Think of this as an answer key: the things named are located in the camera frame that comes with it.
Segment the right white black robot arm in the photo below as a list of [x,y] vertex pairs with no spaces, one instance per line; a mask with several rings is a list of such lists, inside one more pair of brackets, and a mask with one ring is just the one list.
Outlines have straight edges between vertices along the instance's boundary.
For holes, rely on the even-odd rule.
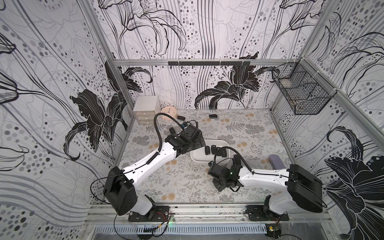
[[230,168],[221,166],[216,160],[209,162],[208,174],[213,177],[213,184],[219,192],[229,188],[235,193],[251,186],[280,190],[275,196],[266,196],[262,206],[249,208],[250,215],[260,211],[264,218],[276,219],[291,211],[321,213],[327,208],[322,196],[322,181],[299,165],[291,164],[289,168],[280,170],[252,169],[238,151],[231,147],[222,147],[219,151],[224,150],[234,152]]

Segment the black flip key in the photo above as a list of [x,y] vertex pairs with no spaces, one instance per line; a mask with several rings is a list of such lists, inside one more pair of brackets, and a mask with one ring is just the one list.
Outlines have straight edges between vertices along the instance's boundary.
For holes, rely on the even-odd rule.
[[217,146],[216,145],[211,145],[211,153],[212,155],[215,155],[217,152]]

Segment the white rectangular storage box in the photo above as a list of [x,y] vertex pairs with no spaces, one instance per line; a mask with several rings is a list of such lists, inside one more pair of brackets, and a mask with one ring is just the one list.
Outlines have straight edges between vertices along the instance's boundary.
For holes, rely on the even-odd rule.
[[[229,144],[223,140],[205,140],[206,146],[193,150],[190,153],[191,159],[198,164],[208,164],[214,160],[217,150],[221,147],[228,147]],[[217,153],[216,163],[226,164],[230,161],[231,153],[226,149],[225,153]]]

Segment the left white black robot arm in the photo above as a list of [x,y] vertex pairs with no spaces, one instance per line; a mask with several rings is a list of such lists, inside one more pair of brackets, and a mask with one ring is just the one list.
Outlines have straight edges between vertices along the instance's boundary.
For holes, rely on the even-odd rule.
[[[165,116],[175,122],[181,128],[180,133],[170,131],[163,141],[157,122],[159,116]],[[112,168],[104,178],[106,183],[103,195],[118,216],[131,211],[142,216],[148,214],[155,204],[150,198],[140,196],[137,188],[161,166],[180,155],[206,146],[197,122],[180,124],[170,115],[158,113],[154,116],[154,127],[159,138],[158,149],[128,167]]]

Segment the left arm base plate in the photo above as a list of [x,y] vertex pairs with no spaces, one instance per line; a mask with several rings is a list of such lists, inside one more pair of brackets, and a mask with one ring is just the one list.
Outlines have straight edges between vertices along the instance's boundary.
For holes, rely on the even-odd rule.
[[156,222],[156,223],[165,223],[170,217],[170,207],[169,206],[154,206],[150,211],[145,215],[140,215],[139,213],[130,212],[128,221],[132,223],[144,223],[144,222]]

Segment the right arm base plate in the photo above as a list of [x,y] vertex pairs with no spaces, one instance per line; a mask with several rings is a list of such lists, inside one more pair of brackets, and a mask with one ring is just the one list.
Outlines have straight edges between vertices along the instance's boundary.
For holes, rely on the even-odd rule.
[[261,205],[247,205],[246,214],[252,222],[259,221],[274,221],[274,222],[284,222],[289,220],[287,213],[283,215],[278,215],[270,211],[267,207]]

